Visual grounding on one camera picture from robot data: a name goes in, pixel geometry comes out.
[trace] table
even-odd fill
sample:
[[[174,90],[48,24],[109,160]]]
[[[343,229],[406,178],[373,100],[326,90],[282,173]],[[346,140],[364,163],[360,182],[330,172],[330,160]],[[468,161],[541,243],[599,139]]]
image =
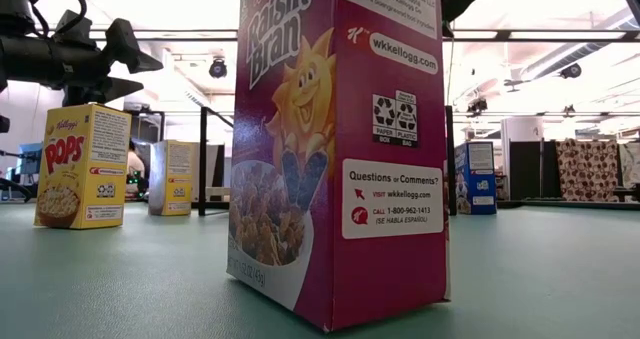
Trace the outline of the table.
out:
[[[0,338],[314,338],[225,274],[226,214],[146,215],[121,228],[31,226],[0,206]],[[637,338],[640,216],[559,208],[452,219],[453,302],[331,335]]]

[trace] purple cereal box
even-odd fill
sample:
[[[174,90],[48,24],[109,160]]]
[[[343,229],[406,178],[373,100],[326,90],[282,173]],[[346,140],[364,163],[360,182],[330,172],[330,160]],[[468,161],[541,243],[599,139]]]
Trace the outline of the purple cereal box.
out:
[[[448,301],[439,0],[241,0],[227,271],[325,331]]]

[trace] cereal box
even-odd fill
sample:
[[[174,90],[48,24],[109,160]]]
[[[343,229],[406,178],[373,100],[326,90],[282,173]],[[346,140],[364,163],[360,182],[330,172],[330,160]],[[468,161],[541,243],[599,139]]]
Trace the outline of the cereal box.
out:
[[[325,331],[447,301],[439,0],[241,0],[227,271]]]
[[[455,149],[456,207],[461,214],[495,214],[493,143],[470,142]]]
[[[149,214],[191,214],[192,143],[166,140],[151,147]]]
[[[122,225],[131,116],[100,105],[49,110],[35,225]]]

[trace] ceiling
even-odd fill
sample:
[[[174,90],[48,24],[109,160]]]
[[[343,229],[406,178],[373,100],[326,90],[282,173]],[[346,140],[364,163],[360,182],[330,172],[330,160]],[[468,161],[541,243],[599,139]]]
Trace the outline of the ceiling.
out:
[[[238,27],[239,0],[88,0],[88,3],[88,17],[98,29],[106,28],[117,17],[130,20],[138,30],[205,31]],[[77,10],[74,0],[41,0],[38,7],[54,25],[65,9]],[[578,34],[567,31],[607,30],[621,25],[637,29],[625,0],[477,0],[453,23],[456,30],[552,31],[546,37],[575,37]],[[149,48],[169,52],[173,58],[171,71],[193,84],[215,110],[232,110],[235,42],[167,41],[149,44]],[[561,111],[571,104],[577,111],[640,111],[640,80],[635,74],[640,72],[638,53],[638,43],[593,47],[588,43],[448,42],[444,44],[443,65],[446,101],[461,112],[478,98],[487,99],[488,110],[497,112]],[[225,58],[229,70],[226,78],[213,79],[208,74],[216,56]],[[576,58],[582,75],[577,79],[558,77],[559,70]],[[153,78],[143,80],[151,92],[154,86],[156,92],[168,86],[166,81],[158,83]],[[505,86],[505,80],[528,82],[514,87]],[[172,103],[166,104],[166,108],[197,109],[186,103],[180,93],[173,93],[171,98],[156,95],[165,97],[160,102]],[[466,122],[473,122],[474,127],[496,126],[495,120],[483,118],[462,118],[460,122],[460,129],[470,125]],[[628,130],[640,124],[627,122],[627,127],[619,124],[615,127]]]

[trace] cartoon sun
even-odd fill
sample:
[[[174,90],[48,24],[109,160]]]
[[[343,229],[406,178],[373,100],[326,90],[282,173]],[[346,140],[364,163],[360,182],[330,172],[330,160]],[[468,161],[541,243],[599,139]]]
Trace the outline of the cartoon sun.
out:
[[[329,29],[313,47],[302,37],[295,68],[285,64],[283,83],[273,94],[278,111],[266,128],[274,138],[273,161],[279,172],[285,149],[297,153],[303,165],[313,153],[324,150],[329,175],[333,174],[336,56],[329,56],[332,34]]]

